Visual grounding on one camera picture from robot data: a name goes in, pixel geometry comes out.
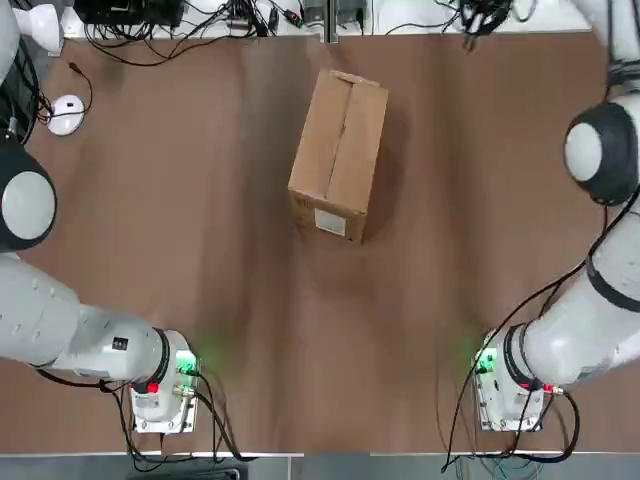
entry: white label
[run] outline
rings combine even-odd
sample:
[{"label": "white label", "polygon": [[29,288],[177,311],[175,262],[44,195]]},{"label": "white label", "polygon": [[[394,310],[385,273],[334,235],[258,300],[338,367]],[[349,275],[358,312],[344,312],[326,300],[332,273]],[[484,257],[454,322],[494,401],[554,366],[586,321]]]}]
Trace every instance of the white label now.
[{"label": "white label", "polygon": [[347,233],[347,219],[323,210],[314,209],[316,213],[316,227],[327,232],[344,237]]},{"label": "white label", "polygon": [[136,408],[158,408],[160,406],[160,402],[158,401],[157,395],[147,396],[147,397],[134,397]]}]

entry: white computer mouse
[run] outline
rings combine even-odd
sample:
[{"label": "white computer mouse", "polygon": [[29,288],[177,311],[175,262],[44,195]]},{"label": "white computer mouse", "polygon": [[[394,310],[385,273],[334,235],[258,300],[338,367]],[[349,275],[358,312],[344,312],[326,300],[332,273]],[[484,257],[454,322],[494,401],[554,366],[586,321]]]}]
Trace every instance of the white computer mouse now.
[{"label": "white computer mouse", "polygon": [[71,135],[84,119],[84,103],[75,95],[63,95],[52,104],[53,115],[47,127],[58,136]]}]

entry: brown table surface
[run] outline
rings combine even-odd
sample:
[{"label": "brown table surface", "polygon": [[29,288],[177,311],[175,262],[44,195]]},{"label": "brown table surface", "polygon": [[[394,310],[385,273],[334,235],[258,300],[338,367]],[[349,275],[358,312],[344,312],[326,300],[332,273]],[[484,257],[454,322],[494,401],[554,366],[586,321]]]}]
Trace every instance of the brown table surface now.
[{"label": "brown table surface", "polygon": [[[439,425],[448,436],[481,332],[575,265],[601,222],[562,161],[569,121],[602,94],[595,38],[500,35],[473,54],[461,43],[222,41],[133,68],[67,42],[94,103],[73,135],[39,126],[29,143],[59,216],[23,256],[85,303],[182,331],[220,373],[242,451],[443,452]],[[119,53],[152,59],[138,46]],[[299,230],[288,207],[321,67],[390,90],[362,246]],[[62,59],[46,92],[87,98]],[[640,451],[639,368],[575,389],[579,450]],[[1,452],[123,451],[109,396],[14,362],[0,374]],[[558,419],[546,424],[522,448],[561,450]],[[480,435],[478,449],[510,438]],[[209,450],[204,409],[195,435],[170,441]],[[454,449],[471,449],[462,424]]]}]

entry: box flap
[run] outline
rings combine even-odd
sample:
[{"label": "box flap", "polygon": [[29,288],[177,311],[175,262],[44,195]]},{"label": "box flap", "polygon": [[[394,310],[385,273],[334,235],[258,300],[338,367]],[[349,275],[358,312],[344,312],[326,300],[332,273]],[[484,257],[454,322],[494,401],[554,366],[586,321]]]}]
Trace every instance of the box flap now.
[{"label": "box flap", "polygon": [[293,164],[289,189],[324,198],[351,93],[350,82],[323,70],[318,76]]},{"label": "box flap", "polygon": [[326,198],[354,212],[369,204],[389,92],[371,83],[351,88]]}]

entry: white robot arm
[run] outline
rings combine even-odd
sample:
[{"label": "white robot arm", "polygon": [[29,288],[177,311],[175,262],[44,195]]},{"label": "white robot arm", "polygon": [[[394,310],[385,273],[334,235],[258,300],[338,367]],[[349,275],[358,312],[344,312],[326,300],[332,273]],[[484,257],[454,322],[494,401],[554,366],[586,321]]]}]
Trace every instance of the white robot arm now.
[{"label": "white robot arm", "polygon": [[490,333],[474,377],[485,430],[538,428],[543,386],[566,389],[640,357],[640,2],[572,1],[608,49],[608,82],[624,93],[574,119],[565,164],[578,185],[619,218],[548,312]]},{"label": "white robot arm", "polygon": [[[0,0],[0,87],[23,30],[16,16]],[[47,172],[15,138],[12,122],[0,136],[0,357],[126,382],[138,431],[193,430],[198,365],[182,335],[134,315],[83,305],[69,288],[13,253],[47,237],[57,198]]]}]

